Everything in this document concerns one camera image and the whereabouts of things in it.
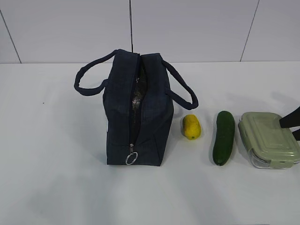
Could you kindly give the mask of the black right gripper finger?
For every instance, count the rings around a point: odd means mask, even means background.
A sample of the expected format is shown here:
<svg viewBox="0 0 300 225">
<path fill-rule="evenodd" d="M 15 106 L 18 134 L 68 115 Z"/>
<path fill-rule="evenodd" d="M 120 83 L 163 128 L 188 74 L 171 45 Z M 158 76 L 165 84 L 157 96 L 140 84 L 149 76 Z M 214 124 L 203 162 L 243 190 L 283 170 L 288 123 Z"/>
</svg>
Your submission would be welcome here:
<svg viewBox="0 0 300 225">
<path fill-rule="evenodd" d="M 300 126 L 300 107 L 291 112 L 290 114 L 280 119 L 281 128 L 293 128 Z"/>
<path fill-rule="evenodd" d="M 297 141 L 300 141 L 300 129 L 294 131 L 294 138 L 295 138 Z"/>
</svg>

